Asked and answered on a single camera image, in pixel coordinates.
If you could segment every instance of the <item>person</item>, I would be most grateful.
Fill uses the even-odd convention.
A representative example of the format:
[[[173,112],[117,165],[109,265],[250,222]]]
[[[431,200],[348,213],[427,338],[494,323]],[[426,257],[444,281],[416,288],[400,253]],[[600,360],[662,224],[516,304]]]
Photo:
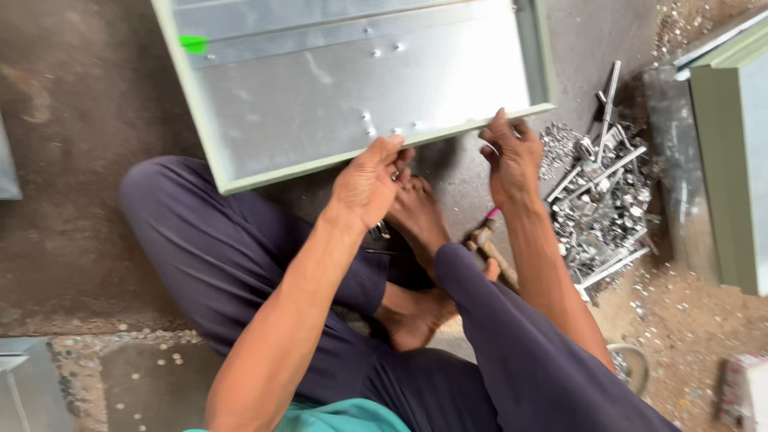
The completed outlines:
[[[484,274],[451,242],[397,135],[341,172],[313,226],[255,191],[221,196],[202,161],[161,157],[127,173],[121,202],[134,233],[192,325],[227,356],[208,430],[676,430],[613,374],[538,196],[537,135],[502,109],[480,137],[519,295],[492,280],[494,261]],[[434,287],[387,281],[389,257],[361,250],[385,216]],[[378,320],[391,343],[358,334],[332,304]],[[457,313],[477,364],[425,347]]]

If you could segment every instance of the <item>teal shirt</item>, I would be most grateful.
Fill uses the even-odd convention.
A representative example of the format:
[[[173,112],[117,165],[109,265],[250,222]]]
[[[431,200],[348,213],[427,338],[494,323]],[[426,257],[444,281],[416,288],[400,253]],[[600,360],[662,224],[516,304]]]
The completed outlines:
[[[293,403],[283,414],[276,432],[410,432],[386,407],[367,399],[349,399],[308,407]],[[206,432],[188,430],[187,432]]]

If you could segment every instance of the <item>navy trousers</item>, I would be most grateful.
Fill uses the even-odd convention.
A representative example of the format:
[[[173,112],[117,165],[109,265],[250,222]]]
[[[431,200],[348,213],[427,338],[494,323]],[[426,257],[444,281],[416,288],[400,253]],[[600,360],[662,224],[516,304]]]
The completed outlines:
[[[248,191],[221,196],[207,164],[167,156],[134,166],[124,212],[180,309],[227,355],[277,287],[312,226]],[[388,257],[360,251],[334,303],[372,316]],[[435,257],[478,364],[446,351],[407,353],[362,336],[329,312],[296,396],[362,397],[414,431],[676,430],[546,317],[485,279],[461,245]]]

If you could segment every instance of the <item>knee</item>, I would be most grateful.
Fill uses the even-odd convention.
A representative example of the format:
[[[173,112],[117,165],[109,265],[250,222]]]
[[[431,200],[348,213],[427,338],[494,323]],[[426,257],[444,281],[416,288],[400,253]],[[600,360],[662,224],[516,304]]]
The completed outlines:
[[[178,183],[179,174],[192,171],[191,161],[203,164],[183,156],[159,156],[132,166],[120,184],[123,206],[136,204],[137,200],[146,201],[166,191],[169,185]]]

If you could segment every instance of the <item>hand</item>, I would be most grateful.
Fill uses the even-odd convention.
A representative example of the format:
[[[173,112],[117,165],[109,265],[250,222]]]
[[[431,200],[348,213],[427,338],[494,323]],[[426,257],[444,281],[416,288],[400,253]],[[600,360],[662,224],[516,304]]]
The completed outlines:
[[[333,183],[328,208],[363,234],[384,218],[395,200],[400,184],[392,176],[398,171],[398,179],[410,175],[405,166],[415,152],[400,150],[403,142],[401,135],[377,138]]]
[[[480,152],[491,164],[493,203],[503,211],[539,201],[538,167],[544,151],[541,140],[525,120],[513,121],[511,126],[520,138],[510,128],[502,108],[488,128],[480,132],[480,138],[493,146],[484,146]]]

